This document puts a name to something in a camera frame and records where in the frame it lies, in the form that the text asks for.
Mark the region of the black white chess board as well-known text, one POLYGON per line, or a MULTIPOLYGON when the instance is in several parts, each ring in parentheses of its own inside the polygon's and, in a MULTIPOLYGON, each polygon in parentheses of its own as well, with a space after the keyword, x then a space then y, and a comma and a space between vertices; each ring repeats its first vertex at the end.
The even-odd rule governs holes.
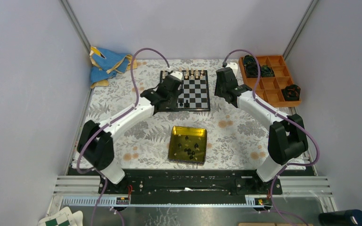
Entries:
POLYGON ((178 100, 182 99, 183 103, 186 100, 190 103, 190 108, 179 107, 175 109, 167 109, 164 112, 208 112, 210 111, 210 95, 208 86, 208 72, 204 80, 184 80, 183 76, 180 77, 182 80, 181 89, 182 93, 179 95, 178 100))

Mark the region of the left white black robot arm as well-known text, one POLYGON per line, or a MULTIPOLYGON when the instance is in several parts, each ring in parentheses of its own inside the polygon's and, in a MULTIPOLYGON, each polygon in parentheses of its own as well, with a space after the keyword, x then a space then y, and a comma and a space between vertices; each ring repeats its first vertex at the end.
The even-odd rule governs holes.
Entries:
POLYGON ((171 72, 158 84, 157 89, 143 91, 137 103, 104 121, 89 120, 84 124, 77 152, 110 181, 109 187, 115 193, 123 193, 127 189, 127 181, 125 172, 114 161, 114 142, 137 123, 160 110, 175 106, 182 92, 182 81, 181 72, 171 72))

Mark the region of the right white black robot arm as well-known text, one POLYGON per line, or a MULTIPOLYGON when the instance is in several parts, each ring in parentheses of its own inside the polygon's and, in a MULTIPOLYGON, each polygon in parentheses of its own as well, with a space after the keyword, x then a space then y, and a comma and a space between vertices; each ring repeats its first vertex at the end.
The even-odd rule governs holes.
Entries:
POLYGON ((307 136, 303 132, 303 119, 298 114, 287 115, 277 111, 262 100, 247 85, 239 85, 233 70, 224 67, 216 71, 215 95, 229 104, 246 111, 269 132, 269 157, 256 170, 257 178, 251 187, 258 194, 270 188, 270 180, 291 160, 308 149, 307 136))

